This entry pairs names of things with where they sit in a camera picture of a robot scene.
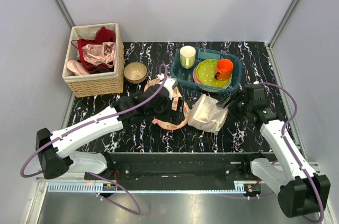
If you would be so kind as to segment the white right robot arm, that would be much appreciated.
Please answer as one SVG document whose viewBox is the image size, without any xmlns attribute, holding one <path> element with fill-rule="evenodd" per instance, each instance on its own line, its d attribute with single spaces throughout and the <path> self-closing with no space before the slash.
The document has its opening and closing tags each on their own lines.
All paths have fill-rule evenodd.
<svg viewBox="0 0 339 224">
<path fill-rule="evenodd" d="M 217 103 L 235 117 L 246 117 L 256 125 L 271 146 L 280 169 L 266 158 L 242 164 L 243 178 L 260 178 L 276 195 L 279 206 L 288 218 L 307 217 L 318 213 L 324 220 L 331 183 L 326 175 L 319 175 L 305 160 L 287 131 L 288 122 L 271 106 L 266 95 L 266 82 L 256 82 L 237 89 Z"/>
</svg>

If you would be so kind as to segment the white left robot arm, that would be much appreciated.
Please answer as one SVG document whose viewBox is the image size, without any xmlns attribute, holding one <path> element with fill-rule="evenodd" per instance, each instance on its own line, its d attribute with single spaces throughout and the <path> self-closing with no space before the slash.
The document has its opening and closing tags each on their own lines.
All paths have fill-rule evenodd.
<svg viewBox="0 0 339 224">
<path fill-rule="evenodd" d="M 68 128 L 51 132 L 40 129 L 35 147 L 45 179 L 68 172 L 95 173 L 107 180 L 114 174 L 114 164 L 104 153 L 80 153 L 77 149 L 105 134 L 121 131 L 142 120 L 176 130 L 188 118 L 188 107 L 177 89 L 156 84 L 146 91 L 123 96 L 98 114 Z"/>
</svg>

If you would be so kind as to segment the white mesh cylindrical laundry bag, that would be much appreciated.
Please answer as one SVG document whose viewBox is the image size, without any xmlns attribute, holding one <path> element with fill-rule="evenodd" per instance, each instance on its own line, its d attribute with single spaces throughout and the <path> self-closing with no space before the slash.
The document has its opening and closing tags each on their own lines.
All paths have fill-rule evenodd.
<svg viewBox="0 0 339 224">
<path fill-rule="evenodd" d="M 228 109 L 218 107 L 217 102 L 217 99 L 202 94 L 190 112 L 188 125 L 218 134 L 227 119 Z"/>
</svg>

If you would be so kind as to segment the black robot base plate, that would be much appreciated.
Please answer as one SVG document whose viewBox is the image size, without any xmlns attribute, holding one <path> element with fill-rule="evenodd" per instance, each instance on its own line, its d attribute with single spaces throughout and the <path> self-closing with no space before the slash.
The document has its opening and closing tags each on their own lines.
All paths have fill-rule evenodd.
<svg viewBox="0 0 339 224">
<path fill-rule="evenodd" d="M 107 168 L 98 175 L 118 181 L 142 176 L 224 178 L 227 167 L 242 169 L 248 175 L 251 160 L 277 160 L 273 153 L 115 153 L 104 157 Z"/>
</svg>

